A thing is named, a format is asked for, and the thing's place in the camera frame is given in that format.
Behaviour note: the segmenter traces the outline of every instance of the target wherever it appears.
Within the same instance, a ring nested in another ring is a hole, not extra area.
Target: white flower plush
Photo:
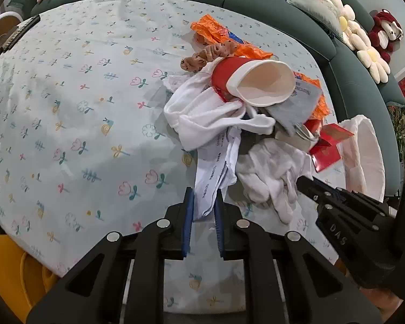
[[[355,13],[350,5],[343,5],[342,0],[330,0],[339,10],[339,23],[342,29],[343,43],[351,51],[357,50],[357,58],[368,68],[376,84],[387,83],[390,67],[378,51],[370,44],[370,39],[360,25],[354,21]]]

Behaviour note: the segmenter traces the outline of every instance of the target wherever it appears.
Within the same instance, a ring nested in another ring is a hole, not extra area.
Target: yellow chair
[[[57,280],[8,235],[0,235],[0,324],[25,323]]]

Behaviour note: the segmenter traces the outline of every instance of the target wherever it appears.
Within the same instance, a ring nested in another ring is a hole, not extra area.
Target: red plush toy
[[[393,43],[403,38],[403,31],[399,22],[393,15],[382,10],[374,17],[375,25],[367,35],[371,45],[377,49],[381,58],[390,63],[390,53],[393,52]]]

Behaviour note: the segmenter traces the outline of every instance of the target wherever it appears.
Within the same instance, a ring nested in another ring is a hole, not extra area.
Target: orange plastic bag
[[[203,36],[207,43],[215,44],[223,43],[226,40],[234,40],[238,43],[237,51],[234,54],[236,56],[254,59],[268,59],[273,56],[273,53],[262,51],[260,48],[240,39],[218,23],[211,15],[205,15],[198,22],[193,22],[190,29]]]
[[[294,72],[294,74],[299,79],[321,88],[321,83],[318,79],[311,79],[311,78],[305,76],[303,73]],[[321,96],[318,100],[318,104],[316,105],[316,107],[315,107],[314,111],[312,112],[312,114],[310,115],[309,119],[323,120],[325,118],[325,116],[328,116],[329,114],[330,114],[330,110],[327,106],[326,98],[324,97],[324,94],[321,94]]]

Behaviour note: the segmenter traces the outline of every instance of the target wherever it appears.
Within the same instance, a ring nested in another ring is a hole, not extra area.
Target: floral tablecloth
[[[195,152],[167,125],[162,80],[183,74],[199,48],[190,23],[209,13],[237,36],[318,78],[294,39],[251,18],[184,0],[85,0],[42,13],[0,56],[0,224],[41,263],[64,275],[109,231],[127,235],[164,216],[195,181]],[[332,113],[326,122],[336,121]],[[319,178],[345,185],[342,162]],[[301,232],[328,259],[336,253],[302,197],[290,226],[273,208],[231,193],[266,230]],[[213,222],[193,225],[191,253],[165,264],[165,309],[244,309],[242,263],[219,258]]]

